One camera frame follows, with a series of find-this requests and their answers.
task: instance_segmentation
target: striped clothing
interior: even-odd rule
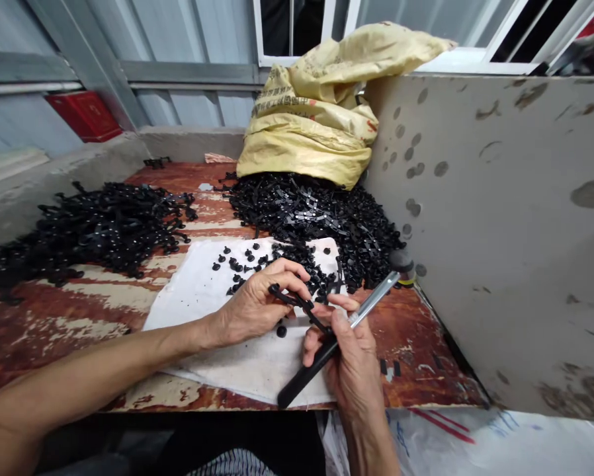
[[[236,448],[222,453],[188,476],[276,476],[268,466],[248,450]]]

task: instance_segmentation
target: concrete ledge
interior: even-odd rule
[[[0,244],[31,231],[42,218],[37,205],[55,204],[54,194],[74,195],[73,180],[87,190],[122,182],[144,167],[149,153],[136,134],[124,134],[0,181]]]
[[[208,152],[239,159],[244,147],[243,128],[201,129],[186,126],[147,126],[139,136],[154,157],[174,162],[204,162]]]

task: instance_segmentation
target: person's left hand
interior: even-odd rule
[[[304,284],[309,280],[310,275],[301,264],[285,258],[279,258],[256,272],[229,302],[206,316],[216,345],[239,344],[267,333],[292,311],[291,305],[269,293],[269,286],[277,283],[280,290],[287,289],[310,301],[312,297]]]

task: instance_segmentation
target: red stripe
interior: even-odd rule
[[[450,435],[455,436],[456,438],[458,438],[459,440],[462,440],[466,443],[471,443],[471,444],[476,444],[475,441],[473,441],[471,438],[469,438],[466,435],[463,435],[461,433],[458,433],[457,431],[455,431],[453,428],[450,428],[449,426],[445,425],[443,422],[438,421],[437,419],[435,419],[433,416],[429,416],[426,415],[425,413],[421,412],[418,409],[409,409],[409,411],[411,411],[412,413],[417,414],[419,417],[424,418],[425,420],[427,420],[430,423],[433,423],[434,425],[438,426],[440,429],[446,431],[447,433],[449,433]]]
[[[447,418],[446,416],[441,415],[440,413],[438,413],[436,410],[430,410],[430,413],[433,413],[434,415],[436,415],[437,417],[442,418],[443,420],[450,422],[453,426],[457,426],[459,427],[459,429],[466,431],[467,433],[469,433],[469,428],[467,428],[466,426],[461,425],[458,422],[454,422],[451,418]]]

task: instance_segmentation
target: hand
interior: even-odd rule
[[[341,294],[329,294],[328,301],[341,306],[352,313],[359,308],[359,303]],[[338,310],[332,307],[320,307],[315,315],[330,320],[332,330],[339,341],[341,355],[326,364],[327,383],[334,393],[339,409],[346,417],[364,419],[371,415],[385,414],[383,389],[380,370],[376,359],[376,341],[363,319],[354,329],[350,322]],[[303,363],[310,367],[315,353],[321,347],[323,335],[316,327],[306,332],[304,339]]]
[[[225,347],[259,337],[292,311],[292,306],[269,293],[271,284],[289,290],[310,301],[312,296],[304,284],[310,275],[301,264],[279,258],[252,275],[220,310],[209,314],[211,333],[216,345]]]

